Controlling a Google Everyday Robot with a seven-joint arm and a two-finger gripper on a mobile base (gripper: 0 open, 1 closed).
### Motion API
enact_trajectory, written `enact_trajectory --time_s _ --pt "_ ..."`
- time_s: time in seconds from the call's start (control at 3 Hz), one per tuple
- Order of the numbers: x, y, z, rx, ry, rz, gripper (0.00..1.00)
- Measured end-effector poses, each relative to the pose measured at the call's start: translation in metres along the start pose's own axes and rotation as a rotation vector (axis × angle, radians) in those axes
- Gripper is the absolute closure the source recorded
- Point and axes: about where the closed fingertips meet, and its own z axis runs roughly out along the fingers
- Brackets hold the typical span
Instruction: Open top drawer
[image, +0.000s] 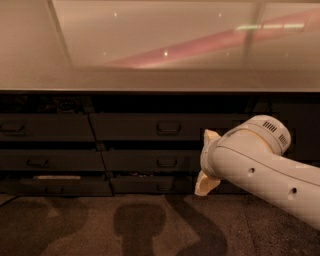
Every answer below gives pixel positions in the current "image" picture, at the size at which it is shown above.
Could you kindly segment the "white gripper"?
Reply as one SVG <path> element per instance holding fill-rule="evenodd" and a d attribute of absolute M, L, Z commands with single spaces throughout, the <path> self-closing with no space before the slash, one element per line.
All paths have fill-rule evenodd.
<path fill-rule="evenodd" d="M 209 129 L 204 131 L 204 146 L 200 155 L 201 171 L 198 174 L 195 185 L 195 194 L 197 196 L 207 196 L 221 183 L 219 176 L 215 173 L 212 165 L 209 163 L 212 159 L 209 150 L 215 149 L 220 139 L 221 136 L 216 131 Z"/>

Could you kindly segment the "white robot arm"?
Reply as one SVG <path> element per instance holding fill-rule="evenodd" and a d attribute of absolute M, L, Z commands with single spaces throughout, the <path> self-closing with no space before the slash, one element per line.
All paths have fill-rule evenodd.
<path fill-rule="evenodd" d="M 288 129 L 257 115 L 224 135 L 204 131 L 195 194 L 206 196 L 223 180 L 320 229 L 320 168 L 285 158 Z"/>

